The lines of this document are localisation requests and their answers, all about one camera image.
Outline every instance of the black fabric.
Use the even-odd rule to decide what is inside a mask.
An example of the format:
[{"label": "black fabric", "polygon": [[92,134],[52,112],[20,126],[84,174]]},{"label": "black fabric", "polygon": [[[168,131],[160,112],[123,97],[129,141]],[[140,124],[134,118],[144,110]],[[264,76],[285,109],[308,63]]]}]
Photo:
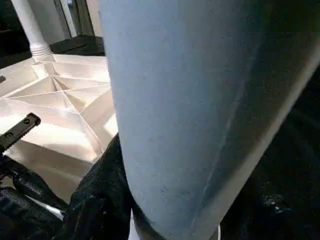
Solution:
[{"label": "black fabric", "polygon": [[0,228],[1,239],[127,240],[132,205],[116,135],[72,194],[63,221],[21,192],[0,188],[0,221],[10,219]]},{"label": "black fabric", "polygon": [[54,239],[127,240],[132,205],[117,134],[72,194]]},{"label": "black fabric", "polygon": [[58,231],[61,224],[52,213],[11,187],[0,188],[0,214],[2,218],[10,219],[11,227],[15,226],[11,234],[3,229],[3,232],[7,232],[8,238],[1,239],[6,240],[11,239],[9,236],[15,231],[21,239],[49,239]]}]

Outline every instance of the white lattice structure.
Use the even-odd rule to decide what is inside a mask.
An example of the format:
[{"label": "white lattice structure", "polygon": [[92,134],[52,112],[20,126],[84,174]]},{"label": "white lattice structure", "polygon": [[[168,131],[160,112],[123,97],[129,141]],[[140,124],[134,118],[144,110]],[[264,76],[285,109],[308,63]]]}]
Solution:
[{"label": "white lattice structure", "polygon": [[33,112],[42,124],[25,141],[88,162],[117,133],[105,57],[54,54],[0,75],[6,77],[0,84],[1,132]]}]

